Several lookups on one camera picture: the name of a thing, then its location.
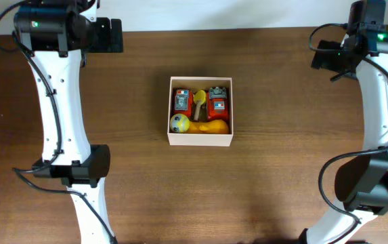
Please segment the red fire truck with ladder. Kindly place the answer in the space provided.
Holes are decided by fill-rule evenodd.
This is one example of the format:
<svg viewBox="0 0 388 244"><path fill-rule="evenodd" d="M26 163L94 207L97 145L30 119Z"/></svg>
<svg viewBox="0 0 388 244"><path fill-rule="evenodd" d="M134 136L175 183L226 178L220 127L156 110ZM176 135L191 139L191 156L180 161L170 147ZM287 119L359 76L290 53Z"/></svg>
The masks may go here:
<svg viewBox="0 0 388 244"><path fill-rule="evenodd" d="M174 92L173 113L192 116L193 94L188 89L176 89Z"/></svg>

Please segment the pink box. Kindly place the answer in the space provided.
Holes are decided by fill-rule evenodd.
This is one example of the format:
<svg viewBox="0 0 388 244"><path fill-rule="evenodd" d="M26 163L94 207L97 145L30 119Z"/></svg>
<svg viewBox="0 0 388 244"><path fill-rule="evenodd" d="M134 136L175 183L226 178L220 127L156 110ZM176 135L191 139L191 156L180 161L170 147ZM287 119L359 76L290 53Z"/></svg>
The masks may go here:
<svg viewBox="0 0 388 244"><path fill-rule="evenodd" d="M194 95L199 90L207 93L210 87L225 87L228 93L228 107L230 118L226 123L230 128L229 134L188 134L173 133L169 127L173 113L174 92L176 89L188 89L193 94L192 116L190 121L209 122L207 120L207 101L201 106L200 116L194 120L196 104ZM167 135L171 146L229 146L234 135L233 104L232 104L232 78L230 77L171 77L169 83L169 112L167 120Z"/></svg>

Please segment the yellow wooden rattle drum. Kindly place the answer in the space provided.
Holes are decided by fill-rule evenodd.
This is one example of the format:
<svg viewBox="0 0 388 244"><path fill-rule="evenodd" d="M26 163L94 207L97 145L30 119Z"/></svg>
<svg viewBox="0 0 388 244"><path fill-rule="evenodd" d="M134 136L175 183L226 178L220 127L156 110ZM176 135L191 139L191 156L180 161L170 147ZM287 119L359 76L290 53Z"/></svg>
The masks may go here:
<svg viewBox="0 0 388 244"><path fill-rule="evenodd" d="M194 120L197 121L200 116L200 110L201 106L207 101L207 93L205 90L199 90L195 95L194 95L194 103L196 104L196 109L194 113Z"/></svg>

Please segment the yellow grey ball toy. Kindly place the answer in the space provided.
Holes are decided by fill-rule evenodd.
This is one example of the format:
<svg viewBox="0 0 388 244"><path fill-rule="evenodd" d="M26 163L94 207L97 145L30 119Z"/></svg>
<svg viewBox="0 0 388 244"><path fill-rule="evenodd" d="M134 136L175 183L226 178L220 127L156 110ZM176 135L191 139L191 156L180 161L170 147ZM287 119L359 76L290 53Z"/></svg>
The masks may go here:
<svg viewBox="0 0 388 244"><path fill-rule="evenodd" d="M186 133L190 127L189 118L181 113L171 117L169 127L173 133Z"/></svg>

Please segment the red fire truck grey top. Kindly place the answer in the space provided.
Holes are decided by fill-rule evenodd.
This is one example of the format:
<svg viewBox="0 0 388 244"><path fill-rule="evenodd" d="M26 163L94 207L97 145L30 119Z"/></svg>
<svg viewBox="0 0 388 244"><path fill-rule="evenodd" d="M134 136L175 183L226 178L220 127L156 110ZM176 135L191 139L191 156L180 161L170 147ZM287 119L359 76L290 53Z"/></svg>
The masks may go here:
<svg viewBox="0 0 388 244"><path fill-rule="evenodd" d="M210 87L207 92L207 120L228 121L228 93L225 87Z"/></svg>

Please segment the orange dinosaur toy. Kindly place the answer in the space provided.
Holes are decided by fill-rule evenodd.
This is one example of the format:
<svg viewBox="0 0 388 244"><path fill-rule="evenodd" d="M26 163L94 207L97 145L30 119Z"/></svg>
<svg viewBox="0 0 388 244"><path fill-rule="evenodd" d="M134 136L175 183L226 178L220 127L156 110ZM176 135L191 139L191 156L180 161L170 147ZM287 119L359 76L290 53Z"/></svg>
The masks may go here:
<svg viewBox="0 0 388 244"><path fill-rule="evenodd" d="M212 120L209 122L190 122L188 134L229 134L230 128L228 124L221 120Z"/></svg>

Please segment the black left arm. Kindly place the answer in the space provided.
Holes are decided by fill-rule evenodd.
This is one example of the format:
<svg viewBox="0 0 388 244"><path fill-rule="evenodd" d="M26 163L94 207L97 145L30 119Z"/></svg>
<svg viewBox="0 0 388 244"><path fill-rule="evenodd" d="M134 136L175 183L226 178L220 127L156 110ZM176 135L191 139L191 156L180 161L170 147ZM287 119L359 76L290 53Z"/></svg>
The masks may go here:
<svg viewBox="0 0 388 244"><path fill-rule="evenodd" d="M74 204L82 243L116 243L105 200L110 149L85 133L80 70L88 52L121 52L121 22L99 18L98 1L26 1L14 16L13 38L29 63L39 96L43 152L28 176L59 179Z"/></svg>

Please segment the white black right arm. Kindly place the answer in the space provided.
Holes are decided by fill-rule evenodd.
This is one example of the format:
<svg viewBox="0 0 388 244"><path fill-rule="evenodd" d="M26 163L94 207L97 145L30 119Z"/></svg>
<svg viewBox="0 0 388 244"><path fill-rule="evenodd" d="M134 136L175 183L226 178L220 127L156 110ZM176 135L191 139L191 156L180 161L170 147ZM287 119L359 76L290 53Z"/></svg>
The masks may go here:
<svg viewBox="0 0 388 244"><path fill-rule="evenodd" d="M346 243L366 223L388 212L388 31L384 0L352 3L342 24L342 41L322 40L312 67L331 70L360 84L364 143L360 151L339 155L335 199L328 211L299 236L300 243Z"/></svg>

